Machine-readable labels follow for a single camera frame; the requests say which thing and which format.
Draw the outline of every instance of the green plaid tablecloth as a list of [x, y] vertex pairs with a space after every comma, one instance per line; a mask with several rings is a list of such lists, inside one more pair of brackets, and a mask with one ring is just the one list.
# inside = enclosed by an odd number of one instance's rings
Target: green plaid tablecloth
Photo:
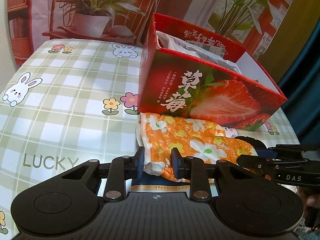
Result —
[[[9, 240], [18, 232], [10, 214], [18, 193], [89, 159], [105, 163], [136, 152], [134, 95], [138, 93], [141, 49], [133, 49], [137, 57], [134, 53], [116, 57], [114, 50], [109, 42], [47, 41], [1, 93], [0, 240]], [[25, 73], [30, 73], [29, 79], [22, 77]], [[10, 106], [12, 94], [23, 94], [20, 87], [11, 87], [19, 78], [30, 86], [36, 84], [34, 79], [42, 81], [28, 90], [22, 102]], [[3, 101], [5, 94], [10, 95], [9, 101]], [[125, 107], [127, 100], [134, 101], [131, 108]], [[281, 109], [257, 132], [233, 133], [259, 139], [267, 147], [299, 143]]]

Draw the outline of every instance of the red cardboard box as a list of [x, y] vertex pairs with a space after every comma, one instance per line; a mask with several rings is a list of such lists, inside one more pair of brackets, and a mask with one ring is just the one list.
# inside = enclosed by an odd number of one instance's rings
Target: red cardboard box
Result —
[[[163, 48], [156, 30], [220, 54], [242, 74], [206, 60]], [[286, 97], [246, 50], [216, 33], [161, 14], [153, 14], [142, 52], [140, 113], [212, 121], [255, 131]]]

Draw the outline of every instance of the dark teal fabric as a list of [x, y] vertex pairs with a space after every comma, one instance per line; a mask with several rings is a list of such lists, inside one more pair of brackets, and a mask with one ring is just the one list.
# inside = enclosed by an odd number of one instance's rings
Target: dark teal fabric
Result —
[[320, 19], [278, 85], [288, 98], [282, 109], [300, 143], [320, 144]]

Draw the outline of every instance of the bookshelf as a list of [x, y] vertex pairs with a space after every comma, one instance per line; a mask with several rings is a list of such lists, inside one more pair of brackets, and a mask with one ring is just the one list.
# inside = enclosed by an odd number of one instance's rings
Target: bookshelf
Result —
[[31, 31], [31, 0], [7, 0], [12, 52], [21, 66], [34, 52]]

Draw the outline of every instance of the oven mitt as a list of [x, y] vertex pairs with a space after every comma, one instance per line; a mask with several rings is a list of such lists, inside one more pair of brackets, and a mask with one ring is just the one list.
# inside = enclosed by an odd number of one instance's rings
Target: oven mitt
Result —
[[224, 128], [214, 122], [141, 113], [139, 126], [138, 143], [145, 147], [144, 171], [176, 182], [185, 180], [173, 176], [174, 147], [183, 157], [195, 156], [212, 164], [220, 159], [236, 163], [241, 154], [257, 155], [249, 143], [227, 138]]

